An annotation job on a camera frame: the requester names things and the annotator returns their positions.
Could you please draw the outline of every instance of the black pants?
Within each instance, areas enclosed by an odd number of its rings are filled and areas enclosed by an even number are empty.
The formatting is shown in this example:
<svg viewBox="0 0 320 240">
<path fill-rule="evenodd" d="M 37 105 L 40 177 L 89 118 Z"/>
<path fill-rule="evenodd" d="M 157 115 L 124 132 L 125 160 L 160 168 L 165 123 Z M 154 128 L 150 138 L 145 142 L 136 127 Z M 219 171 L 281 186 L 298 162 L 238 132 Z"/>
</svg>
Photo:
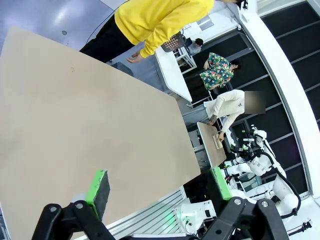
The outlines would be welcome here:
<svg viewBox="0 0 320 240">
<path fill-rule="evenodd" d="M 128 51 L 133 46 L 117 27 L 115 16 L 113 15 L 95 38 L 84 45 L 80 52 L 106 63 Z"/>
</svg>

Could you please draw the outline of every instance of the floral shirt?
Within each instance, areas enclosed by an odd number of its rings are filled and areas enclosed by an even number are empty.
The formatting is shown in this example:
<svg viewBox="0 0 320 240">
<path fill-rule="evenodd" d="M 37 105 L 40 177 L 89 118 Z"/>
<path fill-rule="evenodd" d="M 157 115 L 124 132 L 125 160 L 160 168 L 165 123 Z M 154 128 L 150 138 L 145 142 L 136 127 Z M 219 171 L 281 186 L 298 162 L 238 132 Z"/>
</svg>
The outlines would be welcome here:
<svg viewBox="0 0 320 240">
<path fill-rule="evenodd" d="M 216 84 L 219 84 L 219 87 L 223 88 L 234 76 L 234 72 L 230 70 L 230 62 L 224 57 L 212 52 L 210 52 L 207 61 L 210 65 L 209 69 L 200 73 L 205 88 L 210 90 L 210 88 Z"/>
</svg>

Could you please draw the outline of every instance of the gray floor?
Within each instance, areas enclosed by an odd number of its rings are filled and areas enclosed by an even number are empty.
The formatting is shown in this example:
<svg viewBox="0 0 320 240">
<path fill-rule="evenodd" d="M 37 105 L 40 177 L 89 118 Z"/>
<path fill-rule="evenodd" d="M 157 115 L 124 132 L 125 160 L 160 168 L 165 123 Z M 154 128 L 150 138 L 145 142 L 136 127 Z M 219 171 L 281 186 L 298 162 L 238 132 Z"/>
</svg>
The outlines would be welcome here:
<svg viewBox="0 0 320 240">
<path fill-rule="evenodd" d="M 10 26 L 26 29 L 79 50 L 94 29 L 112 12 L 100 0 L 0 0 L 0 53 Z M 143 43 L 120 55 L 114 62 L 124 63 L 137 79 L 162 91 L 153 57 L 136 64 L 126 61 L 128 56 L 141 48 Z"/>
</svg>

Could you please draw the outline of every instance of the bolt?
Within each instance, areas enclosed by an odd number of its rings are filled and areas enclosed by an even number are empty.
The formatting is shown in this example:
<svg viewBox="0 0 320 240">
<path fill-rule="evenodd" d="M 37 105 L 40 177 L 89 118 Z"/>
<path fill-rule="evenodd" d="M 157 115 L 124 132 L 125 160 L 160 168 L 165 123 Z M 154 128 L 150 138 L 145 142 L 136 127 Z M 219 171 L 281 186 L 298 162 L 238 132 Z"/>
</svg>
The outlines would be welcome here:
<svg viewBox="0 0 320 240">
<path fill-rule="evenodd" d="M 55 206 L 50 207 L 50 212 L 54 212 L 55 210 L 57 210 L 57 208 Z"/>
<path fill-rule="evenodd" d="M 261 202 L 261 205 L 262 205 L 262 207 L 266 208 L 266 207 L 268 207 L 269 204 L 266 201 L 263 201 L 263 202 Z"/>
<path fill-rule="evenodd" d="M 237 205 L 240 205 L 241 204 L 241 200 L 240 199 L 236 199 L 236 200 L 234 200 L 234 203 L 237 204 Z"/>
<path fill-rule="evenodd" d="M 78 203 L 78 204 L 76 205 L 76 208 L 77 208 L 77 209 L 82 209 L 82 207 L 83 207 L 82 203 Z"/>
</svg>

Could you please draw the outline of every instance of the beige table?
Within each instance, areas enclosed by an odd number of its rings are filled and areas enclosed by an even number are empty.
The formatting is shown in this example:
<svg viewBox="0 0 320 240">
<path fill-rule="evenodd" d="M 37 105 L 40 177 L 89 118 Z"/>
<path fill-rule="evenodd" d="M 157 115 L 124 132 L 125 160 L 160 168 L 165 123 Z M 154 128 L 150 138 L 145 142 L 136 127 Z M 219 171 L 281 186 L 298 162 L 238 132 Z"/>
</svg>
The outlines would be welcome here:
<svg viewBox="0 0 320 240">
<path fill-rule="evenodd" d="M 18 28 L 0 56 L 0 202 L 13 240 L 45 205 L 67 206 L 108 170 L 113 223 L 200 173 L 176 100 Z"/>
<path fill-rule="evenodd" d="M 213 140 L 213 135 L 218 134 L 217 128 L 215 126 L 209 126 L 201 122 L 197 123 L 200 136 L 203 141 L 203 145 L 208 155 L 210 166 L 215 168 L 226 160 L 226 153 L 223 148 L 217 149 Z"/>
</svg>

